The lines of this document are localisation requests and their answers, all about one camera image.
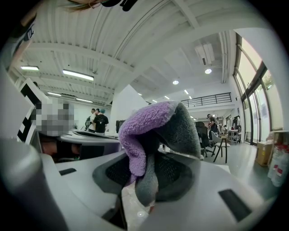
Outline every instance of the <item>fluorescent light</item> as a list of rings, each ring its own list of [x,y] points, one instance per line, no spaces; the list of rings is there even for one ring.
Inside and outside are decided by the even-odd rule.
[[[21,66],[21,69],[23,70],[39,70],[36,66]]]
[[[77,72],[74,72],[74,71],[62,70],[62,72],[63,72],[63,74],[67,74],[67,75],[72,75],[72,76],[79,77],[79,78],[88,79],[90,81],[94,80],[94,78],[92,76],[81,74],[81,73],[77,73]]]
[[[52,92],[47,92],[50,95],[54,95],[54,96],[61,96],[60,94],[56,94],[56,93],[52,93]]]
[[[80,100],[80,101],[84,101],[84,102],[89,102],[89,103],[92,103],[92,101],[90,101],[90,100],[85,100],[85,99],[78,99],[78,98],[76,98],[77,100]]]
[[[212,72],[212,69],[207,69],[207,70],[205,70],[205,73],[206,74],[210,74]]]

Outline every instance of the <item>purple towel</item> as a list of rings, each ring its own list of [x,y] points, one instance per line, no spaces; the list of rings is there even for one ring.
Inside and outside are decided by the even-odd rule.
[[[146,154],[136,136],[165,125],[178,104],[176,101],[166,101],[141,108],[121,126],[119,140],[130,159],[130,183],[143,176],[146,169]]]

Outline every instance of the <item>floor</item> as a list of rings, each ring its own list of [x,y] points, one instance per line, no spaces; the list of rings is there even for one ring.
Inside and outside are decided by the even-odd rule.
[[[223,157],[219,153],[215,164],[252,187],[264,200],[267,200],[278,194],[278,188],[274,187],[271,180],[267,177],[268,168],[261,167],[255,162],[256,150],[256,147],[245,143],[232,145],[228,148],[227,164],[225,164],[225,152]],[[203,161],[213,163],[215,156],[211,157],[211,154],[208,152],[208,157],[204,158]],[[149,215],[149,208],[145,208],[140,204],[135,195],[134,187],[134,184],[132,184],[122,190],[122,201],[128,231],[138,230],[138,227]]]

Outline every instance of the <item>backpack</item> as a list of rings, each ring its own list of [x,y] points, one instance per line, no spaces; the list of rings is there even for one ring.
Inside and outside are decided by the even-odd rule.
[[[85,121],[85,126],[89,127],[90,126],[90,117],[86,119]]]

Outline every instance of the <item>glass wall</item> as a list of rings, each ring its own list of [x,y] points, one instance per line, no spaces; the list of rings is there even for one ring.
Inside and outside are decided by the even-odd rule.
[[[265,141],[272,129],[283,127],[280,98],[270,71],[254,48],[237,35],[234,78],[245,115],[245,141]]]

